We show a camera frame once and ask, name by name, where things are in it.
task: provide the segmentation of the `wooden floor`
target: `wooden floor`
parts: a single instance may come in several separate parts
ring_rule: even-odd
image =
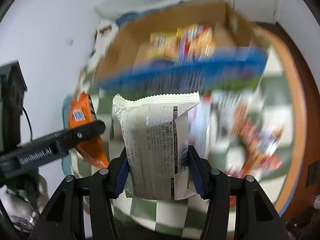
[[[314,195],[320,193],[320,183],[317,181],[310,187],[307,186],[308,168],[313,162],[320,159],[320,96],[314,78],[310,69],[300,53],[295,43],[291,40],[290,36],[279,24],[263,24],[259,23],[261,27],[273,32],[280,37],[288,46],[295,65],[299,72],[301,83],[303,86],[306,106],[307,106],[307,141],[302,163],[301,174],[296,191],[293,198],[283,214],[282,218],[287,221],[291,218],[298,216],[304,211],[311,203]]]

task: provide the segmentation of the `green and white checkered cloth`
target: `green and white checkered cloth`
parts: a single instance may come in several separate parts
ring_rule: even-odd
[[[294,125],[291,95],[283,67],[272,47],[269,52],[263,78],[248,109],[249,115],[256,124],[284,125],[284,133],[276,151],[283,161],[281,167],[275,171],[264,173],[258,171],[255,174],[269,199],[276,203],[291,165]],[[106,132],[101,137],[108,158],[112,159],[119,156],[124,144],[121,141],[109,140],[114,95],[92,85],[97,63],[97,57],[89,62],[80,90],[90,94],[97,118],[106,123]],[[213,168],[224,171],[230,163],[241,167],[244,159],[244,148],[237,140],[217,141],[210,147],[209,162]],[[98,170],[84,162],[75,150],[71,151],[71,166],[76,178],[90,176]],[[87,206],[88,203],[89,197],[85,197],[84,205]],[[181,201],[156,201],[127,198],[125,193],[122,193],[118,199],[113,200],[113,211],[114,216],[123,223],[138,223],[164,234],[199,239],[208,203],[208,200],[202,200],[198,194]],[[229,213],[228,225],[230,236],[233,235],[235,219],[236,212],[232,209]]]

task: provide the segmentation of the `red snack package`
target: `red snack package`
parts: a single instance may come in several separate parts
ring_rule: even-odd
[[[97,120],[89,95],[82,92],[79,100],[71,101],[68,116],[68,128],[75,128]],[[108,159],[100,136],[79,143],[75,149],[83,157],[85,162],[97,168],[108,167]]]

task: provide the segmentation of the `open cardboard box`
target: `open cardboard box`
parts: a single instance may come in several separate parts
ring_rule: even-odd
[[[144,64],[143,59],[152,32],[176,32],[177,28],[185,28],[191,24],[214,28],[217,51],[219,48],[236,49],[235,47],[249,46],[266,51],[268,47],[262,38],[255,35],[254,24],[237,14],[228,3],[221,0],[186,2],[147,14],[121,27],[105,57],[99,62],[94,81],[105,89],[110,88],[107,84],[111,84],[113,78],[122,74],[128,76],[137,66]],[[266,60],[267,56],[265,62],[264,59],[258,62],[260,65],[264,64],[257,75],[258,80]]]

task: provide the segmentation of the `screw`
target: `screw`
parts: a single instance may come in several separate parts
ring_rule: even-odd
[[[99,173],[101,174],[101,175],[106,175],[106,174],[108,174],[108,169],[101,169],[100,171],[99,171]]]
[[[248,175],[248,176],[246,176],[245,178],[246,178],[246,180],[249,181],[249,182],[253,182],[253,181],[254,181],[254,177],[251,176],[251,175]]]
[[[211,170],[211,174],[212,175],[219,175],[220,174],[220,171],[218,169],[212,169]]]
[[[72,175],[66,176],[65,181],[66,182],[73,181],[73,176]]]

